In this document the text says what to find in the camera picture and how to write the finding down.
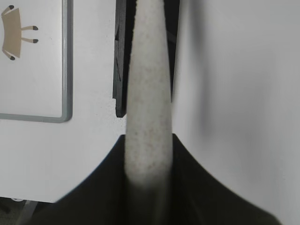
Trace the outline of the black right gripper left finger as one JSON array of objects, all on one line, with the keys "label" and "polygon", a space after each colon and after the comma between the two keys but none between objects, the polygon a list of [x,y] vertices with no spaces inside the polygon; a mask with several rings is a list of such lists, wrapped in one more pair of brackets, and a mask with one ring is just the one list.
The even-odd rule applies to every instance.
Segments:
[{"label": "black right gripper left finger", "polygon": [[98,167],[63,198],[34,215],[31,225],[126,225],[125,136]]}]

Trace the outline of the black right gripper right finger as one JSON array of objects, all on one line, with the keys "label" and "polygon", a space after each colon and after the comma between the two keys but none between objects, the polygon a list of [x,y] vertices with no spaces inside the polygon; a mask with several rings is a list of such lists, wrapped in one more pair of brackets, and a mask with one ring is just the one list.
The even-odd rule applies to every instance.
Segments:
[{"label": "black right gripper right finger", "polygon": [[269,212],[241,198],[206,171],[176,134],[173,138],[172,225],[279,225]]}]

